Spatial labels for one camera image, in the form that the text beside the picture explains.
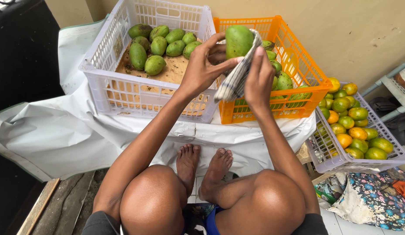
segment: foot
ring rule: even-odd
[[[221,179],[229,171],[233,162],[233,157],[230,150],[223,148],[217,149],[217,152],[212,157],[208,166],[207,173],[202,180],[200,189],[198,190],[198,197],[201,200],[208,201],[210,192],[218,184],[221,184]]]
[[[179,149],[176,159],[178,177],[187,189],[188,197],[194,189],[195,171],[200,160],[200,148],[199,145],[186,144]]]

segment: white plastic crate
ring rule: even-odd
[[[359,93],[356,93],[353,97],[360,102],[361,107],[368,110],[369,124],[367,125],[367,128],[376,129],[378,131],[378,137],[389,140],[394,145],[394,150],[388,154],[387,160],[356,159],[352,157],[341,147],[335,134],[331,130],[330,125],[325,120],[323,113],[317,107],[317,128],[314,134],[306,141],[310,157],[317,172],[361,172],[374,174],[405,164],[405,151],[389,132],[384,123],[378,118]]]
[[[119,0],[79,66],[88,79],[98,113],[153,118],[179,88],[178,84],[115,72],[131,40],[128,30],[138,23],[181,28],[203,42],[215,34],[208,6]],[[198,95],[179,120],[209,123],[218,106],[214,93],[214,89],[207,89]]]

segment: hand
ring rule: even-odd
[[[177,92],[193,99],[205,91],[223,72],[226,72],[243,60],[243,57],[226,60],[226,45],[217,44],[225,38],[225,32],[214,34],[205,43],[197,46],[191,53],[184,78]]]
[[[269,100],[274,75],[275,69],[269,62],[265,49],[259,46],[245,83],[245,100],[255,115],[271,111]]]

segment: person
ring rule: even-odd
[[[185,144],[178,150],[177,174],[168,166],[149,166],[189,102],[242,60],[226,60],[225,45],[216,43],[224,37],[224,32],[215,34],[195,48],[178,90],[109,168],[83,235],[118,235],[120,225],[124,235],[181,235],[193,230],[208,235],[328,234],[315,189],[272,116],[269,98],[275,70],[262,47],[256,49],[244,94],[275,170],[224,183],[233,153],[219,148],[198,191],[201,200],[215,206],[194,229],[185,226],[183,209],[194,187],[200,146]]]

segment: finger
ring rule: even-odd
[[[262,57],[262,68],[260,69],[260,72],[259,72],[259,78],[268,80],[271,78],[273,71],[274,71],[274,68],[272,67],[271,62],[269,61],[269,58],[268,58],[268,54],[265,51],[265,53],[263,53],[263,57]]]
[[[208,52],[209,55],[215,54],[215,53],[222,53],[226,52],[226,44],[215,44],[210,51]]]
[[[225,61],[226,59],[226,53],[217,53],[208,57],[208,61],[214,65],[220,61]]]
[[[259,73],[260,73],[260,69],[262,67],[263,57],[265,55],[266,55],[266,52],[263,49],[263,47],[259,46],[258,48],[256,48],[255,56],[253,57],[252,65],[250,66],[250,71],[249,71],[249,74],[247,75],[248,80],[259,78]]]
[[[220,74],[236,67],[236,65],[240,61],[242,61],[243,58],[244,58],[243,56],[240,56],[240,57],[228,59],[228,60],[222,62],[221,64],[214,66],[214,69],[212,70],[212,72],[215,75],[220,76]]]
[[[211,49],[213,46],[217,44],[218,41],[223,40],[226,37],[226,32],[223,31],[221,33],[214,34],[208,40],[206,40],[202,46],[206,49]]]

